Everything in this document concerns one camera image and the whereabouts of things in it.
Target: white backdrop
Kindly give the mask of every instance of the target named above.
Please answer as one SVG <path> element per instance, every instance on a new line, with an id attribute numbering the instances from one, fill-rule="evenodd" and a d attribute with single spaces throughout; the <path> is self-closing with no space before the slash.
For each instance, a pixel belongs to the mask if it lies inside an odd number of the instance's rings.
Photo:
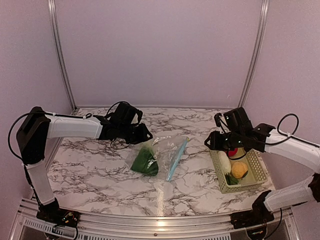
<path id="1" fill-rule="evenodd" d="M 0 239 L 9 239 L 22 198 L 31 189 L 22 161 L 9 151 L 8 131 L 13 122 L 33 107 L 48 112 L 70 114 L 67 94 L 51 31 L 47 1 L 0 0 Z M 11 144 L 18 154 L 16 132 Z M 45 156 L 55 139 L 46 143 Z"/>
<path id="2" fill-rule="evenodd" d="M 257 0 L 57 0 L 77 106 L 236 107 Z"/>

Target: metal rail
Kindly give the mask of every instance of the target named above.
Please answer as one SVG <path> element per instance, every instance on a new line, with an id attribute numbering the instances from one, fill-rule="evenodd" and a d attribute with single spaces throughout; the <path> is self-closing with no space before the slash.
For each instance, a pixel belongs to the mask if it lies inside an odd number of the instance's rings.
<path id="1" fill-rule="evenodd" d="M 37 202 L 23 199 L 16 220 L 13 224 L 10 239 L 19 239 L 22 232 L 23 221 L 37 220 Z M 280 219 L 280 212 L 274 212 L 274 222 Z M 293 218 L 290 208 L 283 210 L 283 220 Z M 109 236 L 117 240 L 123 239 L 205 239 L 219 235 L 226 235 L 235 230 L 230 223 L 230 214 L 210 214 L 199 216 L 122 216 L 80 211 L 78 223 L 79 235 Z"/>
<path id="2" fill-rule="evenodd" d="M 259 19 L 258 31 L 255 39 L 254 50 L 253 50 L 251 62 L 249 65 L 249 70 L 248 70 L 245 83 L 242 89 L 241 97 L 238 103 L 238 107 L 243 107 L 245 105 L 245 102 L 248 97 L 249 89 L 254 78 L 257 61 L 259 58 L 259 54 L 261 51 L 261 47 L 262 47 L 262 43 L 264 40 L 265 31 L 266 31 L 269 3 L 270 3 L 270 0 L 262 0 L 260 19 Z"/>
<path id="3" fill-rule="evenodd" d="M 56 13 L 56 1 L 55 0 L 48 0 L 48 6 L 49 6 L 49 13 L 50 13 L 50 21 L 51 21 L 52 31 L 53 31 L 53 39 L 54 39 L 54 43 L 55 43 L 55 49 L 56 49 L 56 54 L 57 54 L 58 61 L 59 61 L 59 67 L 61 70 L 63 84 L 65 87 L 65 91 L 67 94 L 69 104 L 70 104 L 72 110 L 75 111 L 76 110 L 75 99 L 74 99 L 74 95 L 71 90 L 71 85 L 70 85 L 70 81 L 69 81 L 69 77 L 68 77 L 68 73 L 67 73 L 67 68 L 66 68 L 66 63 L 64 60 L 64 55 L 63 55 L 62 47 L 61 47 L 60 34 L 59 34 L 59 28 L 58 28 L 58 19 L 57 19 L 57 13 Z"/>

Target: marble surface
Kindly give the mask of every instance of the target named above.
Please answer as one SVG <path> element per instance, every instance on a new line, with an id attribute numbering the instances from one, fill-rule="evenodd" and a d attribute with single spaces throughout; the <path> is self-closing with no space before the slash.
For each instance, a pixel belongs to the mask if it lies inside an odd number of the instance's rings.
<path id="1" fill-rule="evenodd" d="M 61 207 L 131 216 L 207 215 L 249 209 L 261 192 L 274 189 L 267 173 L 268 182 L 257 190 L 220 192 L 204 140 L 216 128 L 215 113 L 223 110 L 140 109 L 142 122 L 154 136 L 190 138 L 172 181 L 159 181 L 126 167 L 132 146 L 114 150 L 110 141 L 65 138 L 48 172 Z M 78 115 L 106 112 L 105 108 L 82 108 Z"/>

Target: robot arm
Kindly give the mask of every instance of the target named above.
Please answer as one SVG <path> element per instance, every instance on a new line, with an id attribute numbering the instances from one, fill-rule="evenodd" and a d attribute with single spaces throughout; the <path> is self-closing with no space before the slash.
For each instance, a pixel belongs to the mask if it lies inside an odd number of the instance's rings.
<path id="1" fill-rule="evenodd" d="M 222 114 L 214 117 L 217 127 L 229 129 L 229 132 L 213 131 L 204 144 L 211 150 L 229 151 L 244 148 L 247 152 L 255 149 L 260 152 L 277 154 L 312 169 L 315 174 L 286 188 L 263 192 L 252 205 L 252 210 L 231 215 L 235 228 L 249 227 L 272 221 L 272 212 L 308 201 L 320 202 L 320 149 L 317 144 L 295 136 L 280 134 L 274 126 L 261 123 L 253 128 L 245 110 L 240 107 L 226 112 L 226 123 Z"/>
<path id="2" fill-rule="evenodd" d="M 34 107 L 16 134 L 21 160 L 28 183 L 38 201 L 37 218 L 69 227 L 76 227 L 79 213 L 59 208 L 45 168 L 46 140 L 78 137 L 98 140 L 121 138 L 127 144 L 138 144 L 153 138 L 142 119 L 142 111 L 121 102 L 115 112 L 106 116 L 60 115 Z"/>

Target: green leaf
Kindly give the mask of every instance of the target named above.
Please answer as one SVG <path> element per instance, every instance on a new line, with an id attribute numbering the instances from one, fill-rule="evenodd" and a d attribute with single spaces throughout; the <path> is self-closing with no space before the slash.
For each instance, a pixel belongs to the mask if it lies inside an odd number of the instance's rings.
<path id="1" fill-rule="evenodd" d="M 244 179 L 244 178 L 248 175 L 248 172 L 249 172 L 249 171 L 246 171 L 245 174 L 242 176 L 241 179 Z"/>
<path id="2" fill-rule="evenodd" d="M 226 174 L 225 180 L 228 185 L 237 185 L 239 183 L 238 179 L 232 176 L 232 174 Z"/>

